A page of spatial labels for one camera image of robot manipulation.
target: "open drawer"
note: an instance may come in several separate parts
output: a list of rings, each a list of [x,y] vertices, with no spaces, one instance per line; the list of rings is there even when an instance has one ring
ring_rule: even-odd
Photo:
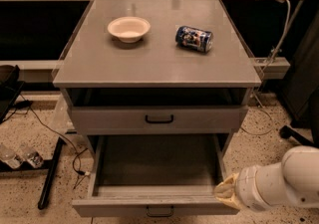
[[[74,107],[80,134],[223,133],[238,131],[247,107]]]
[[[211,134],[99,136],[83,217],[236,214],[217,201],[224,178]]]

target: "bowl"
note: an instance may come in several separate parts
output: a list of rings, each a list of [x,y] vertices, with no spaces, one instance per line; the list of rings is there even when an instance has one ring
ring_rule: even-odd
[[[150,28],[150,23],[139,17],[122,17],[108,25],[109,33],[124,43],[137,42]]]

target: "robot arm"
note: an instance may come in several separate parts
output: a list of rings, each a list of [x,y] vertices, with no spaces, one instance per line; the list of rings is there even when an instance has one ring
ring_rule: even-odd
[[[279,163],[246,167],[216,186],[214,193],[229,206],[257,212],[279,205],[319,208],[319,149],[297,146]]]

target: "drawer handle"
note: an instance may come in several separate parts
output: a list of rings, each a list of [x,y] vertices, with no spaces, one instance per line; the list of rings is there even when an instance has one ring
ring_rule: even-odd
[[[169,213],[160,213],[160,214],[152,214],[150,213],[150,208],[147,206],[147,215],[148,217],[152,218],[165,218],[165,217],[171,217],[173,215],[173,206],[170,207]]]
[[[170,119],[167,120],[150,120],[149,116],[146,115],[146,122],[150,124],[168,124],[173,122],[173,115],[170,116]]]

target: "bottle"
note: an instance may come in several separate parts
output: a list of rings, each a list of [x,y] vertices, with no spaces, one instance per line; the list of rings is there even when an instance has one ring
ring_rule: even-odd
[[[9,165],[12,169],[18,169],[22,163],[22,158],[12,149],[0,144],[0,159]]]
[[[22,151],[23,158],[33,167],[39,168],[43,165],[44,160],[39,152],[26,143],[21,144],[20,149]]]

